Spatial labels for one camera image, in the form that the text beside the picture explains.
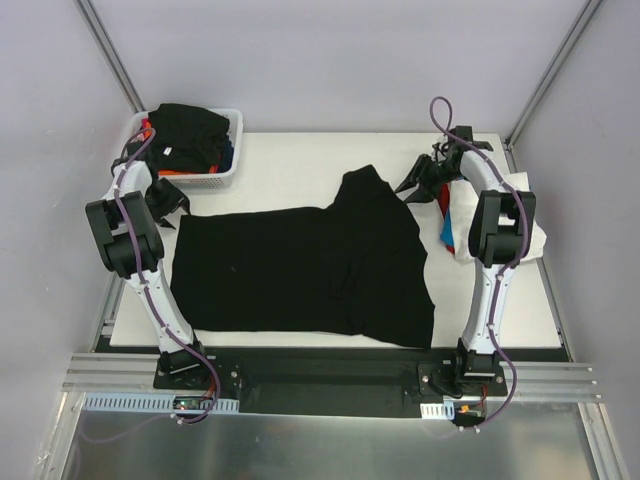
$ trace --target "white tabletop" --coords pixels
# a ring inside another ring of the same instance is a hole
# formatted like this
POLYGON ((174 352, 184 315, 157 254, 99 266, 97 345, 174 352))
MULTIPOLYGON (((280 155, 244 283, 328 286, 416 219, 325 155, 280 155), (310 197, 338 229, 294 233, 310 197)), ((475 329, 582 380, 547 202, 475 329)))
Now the white tabletop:
MULTIPOLYGON (((507 162, 498 135, 476 135, 491 142, 495 162, 507 162)), ((249 133, 233 185, 204 193, 187 191, 195 215, 259 212, 293 207, 326 207, 342 175, 372 164, 395 187, 421 153, 431 151, 435 134, 249 133)), ((459 263, 440 241, 442 215, 436 202, 411 205, 427 250, 425 281, 435 310, 433 347, 455 347, 467 322, 474 286, 474 266, 459 263)), ((169 220, 179 224, 178 215, 169 220)), ((177 232, 161 228, 165 272, 171 265, 177 232)), ((362 335, 300 332, 206 332, 196 330, 205 346, 395 347, 362 335)), ((511 348, 558 348, 560 341, 535 262, 518 267, 509 288, 502 324, 502 345, 511 348)), ((157 338, 142 304, 125 288, 111 337, 113 346, 154 346, 157 338)))

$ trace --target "metal floor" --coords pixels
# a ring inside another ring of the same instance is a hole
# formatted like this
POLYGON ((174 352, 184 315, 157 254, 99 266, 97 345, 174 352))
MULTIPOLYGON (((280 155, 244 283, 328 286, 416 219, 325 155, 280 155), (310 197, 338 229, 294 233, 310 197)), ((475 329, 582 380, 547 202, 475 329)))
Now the metal floor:
MULTIPOLYGON (((105 438, 148 414, 83 412, 105 438)), ((480 433, 447 421, 212 415, 194 426, 160 418, 106 445, 74 439, 62 478, 386 480, 598 478, 578 406, 512 404, 480 433)))

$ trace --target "gray wall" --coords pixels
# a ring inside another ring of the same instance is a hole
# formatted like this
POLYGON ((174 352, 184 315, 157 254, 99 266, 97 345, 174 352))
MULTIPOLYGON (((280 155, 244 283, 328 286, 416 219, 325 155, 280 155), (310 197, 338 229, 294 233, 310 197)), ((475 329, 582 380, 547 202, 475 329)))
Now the gray wall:
POLYGON ((578 360, 640 478, 640 3, 609 0, 516 144, 578 360))
POLYGON ((0 4, 0 477, 24 480, 106 272, 84 217, 131 114, 70 0, 0 4))
POLYGON ((584 0, 96 0, 147 108, 234 107, 248 131, 507 134, 584 0))

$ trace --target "white cloth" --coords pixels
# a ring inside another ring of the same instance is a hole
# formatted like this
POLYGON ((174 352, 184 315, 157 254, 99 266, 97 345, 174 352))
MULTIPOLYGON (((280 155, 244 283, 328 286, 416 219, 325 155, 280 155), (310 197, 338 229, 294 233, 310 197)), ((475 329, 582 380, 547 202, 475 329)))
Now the white cloth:
MULTIPOLYGON (((512 173, 505 175, 505 181, 522 192, 529 191, 529 177, 526 172, 512 173)), ((455 180, 451 182, 449 189, 449 215, 451 218, 451 231, 453 234, 453 245, 457 260, 473 260, 469 253, 469 230, 473 215, 478 205, 478 196, 467 180, 455 180)), ((508 223, 509 219, 500 219, 500 223, 508 223)), ((542 256, 547 235, 542 228, 533 221, 533 232, 531 234, 531 246, 529 253, 523 261, 532 260, 542 256)))

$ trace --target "black t-shirt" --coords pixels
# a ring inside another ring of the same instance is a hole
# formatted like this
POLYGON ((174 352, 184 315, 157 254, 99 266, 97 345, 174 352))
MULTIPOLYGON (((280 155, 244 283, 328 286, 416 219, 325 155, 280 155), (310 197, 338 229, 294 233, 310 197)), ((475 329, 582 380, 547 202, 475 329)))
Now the black t-shirt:
POLYGON ((163 103, 149 112, 149 121, 156 130, 149 154, 159 170, 208 173, 220 165, 228 118, 200 107, 163 103))
POLYGON ((430 348, 427 258, 408 207, 372 166, 326 209, 182 217, 171 290, 210 331, 363 334, 430 348))

